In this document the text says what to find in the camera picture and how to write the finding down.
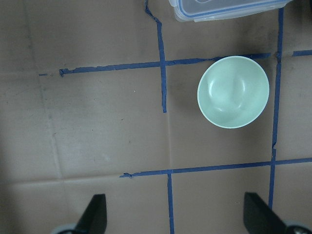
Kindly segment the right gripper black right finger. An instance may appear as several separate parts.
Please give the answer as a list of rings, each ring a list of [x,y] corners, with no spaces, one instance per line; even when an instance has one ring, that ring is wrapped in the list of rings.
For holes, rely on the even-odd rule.
[[[284,234],[286,224],[257,193],[244,194],[244,226],[249,234]]]

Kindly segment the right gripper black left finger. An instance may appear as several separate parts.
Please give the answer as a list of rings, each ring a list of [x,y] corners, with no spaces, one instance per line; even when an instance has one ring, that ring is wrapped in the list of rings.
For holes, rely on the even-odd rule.
[[[74,227],[75,234],[104,234],[107,228],[105,194],[93,195],[85,211]]]

